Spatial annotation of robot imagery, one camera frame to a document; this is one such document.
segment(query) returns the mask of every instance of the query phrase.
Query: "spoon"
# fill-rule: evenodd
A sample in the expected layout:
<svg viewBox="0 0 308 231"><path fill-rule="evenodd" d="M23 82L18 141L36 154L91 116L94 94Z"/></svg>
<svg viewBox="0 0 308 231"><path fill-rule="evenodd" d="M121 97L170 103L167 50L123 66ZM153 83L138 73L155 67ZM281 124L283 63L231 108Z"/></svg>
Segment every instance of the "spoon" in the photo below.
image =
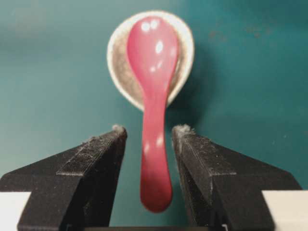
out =
<svg viewBox="0 0 308 231"><path fill-rule="evenodd" d="M164 125L169 85L178 59L177 36L162 18L145 17L130 31L127 56L144 104L141 202L152 212L162 212L172 200Z"/></svg>

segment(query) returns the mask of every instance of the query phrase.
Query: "green surface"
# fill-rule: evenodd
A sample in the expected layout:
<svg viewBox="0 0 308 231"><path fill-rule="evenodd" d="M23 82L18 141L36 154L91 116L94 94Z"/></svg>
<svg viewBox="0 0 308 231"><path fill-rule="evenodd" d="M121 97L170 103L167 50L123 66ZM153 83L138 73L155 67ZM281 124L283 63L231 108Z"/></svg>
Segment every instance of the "green surface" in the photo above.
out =
<svg viewBox="0 0 308 231"><path fill-rule="evenodd" d="M190 78L167 110L174 200L158 215L139 201L142 113L116 90L105 58L113 30L152 9L181 17L196 44ZM0 175L118 123L128 140L111 225L186 225L170 130L188 123L307 189L307 12L306 0L2 0Z"/></svg>

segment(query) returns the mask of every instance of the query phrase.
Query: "white surface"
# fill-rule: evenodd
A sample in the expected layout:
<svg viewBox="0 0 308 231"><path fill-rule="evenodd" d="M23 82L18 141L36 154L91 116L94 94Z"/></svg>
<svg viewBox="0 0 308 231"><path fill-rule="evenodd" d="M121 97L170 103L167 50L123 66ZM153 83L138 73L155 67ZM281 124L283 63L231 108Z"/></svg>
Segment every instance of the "white surface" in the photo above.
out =
<svg viewBox="0 0 308 231"><path fill-rule="evenodd" d="M308 191L262 191L275 231L308 231Z"/></svg>
<svg viewBox="0 0 308 231"><path fill-rule="evenodd" d="M3 231L16 231L31 192L0 192L0 225Z"/></svg>

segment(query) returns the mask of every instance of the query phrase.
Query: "black plastic part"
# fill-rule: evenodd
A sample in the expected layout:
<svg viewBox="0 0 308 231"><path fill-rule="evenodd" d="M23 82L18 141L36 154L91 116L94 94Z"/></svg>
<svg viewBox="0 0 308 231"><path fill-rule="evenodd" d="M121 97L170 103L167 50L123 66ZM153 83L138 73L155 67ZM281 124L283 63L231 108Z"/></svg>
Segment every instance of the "black plastic part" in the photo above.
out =
<svg viewBox="0 0 308 231"><path fill-rule="evenodd" d="M118 126L76 148L5 174L0 192L31 192L18 230L108 226L126 137L125 129Z"/></svg>
<svg viewBox="0 0 308 231"><path fill-rule="evenodd" d="M193 226L273 231L262 190L302 189L291 173L217 145L188 126L174 127L172 140Z"/></svg>

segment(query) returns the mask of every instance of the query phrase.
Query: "small bowl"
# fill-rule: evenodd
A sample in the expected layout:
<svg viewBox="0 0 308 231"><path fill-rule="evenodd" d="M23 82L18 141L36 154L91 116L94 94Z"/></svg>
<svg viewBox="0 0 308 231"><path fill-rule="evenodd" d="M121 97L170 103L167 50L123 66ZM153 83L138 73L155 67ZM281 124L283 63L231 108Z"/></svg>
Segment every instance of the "small bowl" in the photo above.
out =
<svg viewBox="0 0 308 231"><path fill-rule="evenodd" d="M110 37L107 48L108 69L120 93L134 106L143 111L142 91L129 66L126 54L128 35L133 25L147 16L158 16L168 22L178 37L179 54L177 67L169 87L167 106L184 86L193 65L194 43L189 27L177 16L164 11L138 13L120 24Z"/></svg>

